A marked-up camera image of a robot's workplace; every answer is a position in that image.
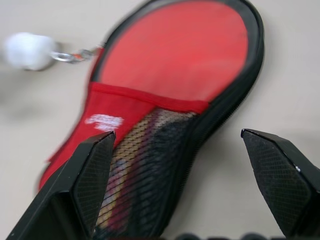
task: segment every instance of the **black mesh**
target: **black mesh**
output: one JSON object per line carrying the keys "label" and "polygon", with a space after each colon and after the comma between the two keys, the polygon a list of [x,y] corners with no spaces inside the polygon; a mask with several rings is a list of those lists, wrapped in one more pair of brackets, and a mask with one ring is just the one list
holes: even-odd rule
{"label": "black mesh", "polygon": [[74,185],[74,199],[90,235],[94,231],[108,183],[113,152],[113,141],[110,142],[109,138],[114,136],[105,137],[93,147]]}
{"label": "black mesh", "polygon": [[157,109],[115,149],[94,239],[146,237],[166,204],[194,113]]}
{"label": "black mesh", "polygon": [[271,141],[243,134],[258,187],[284,235],[289,235],[311,198],[299,171]]}

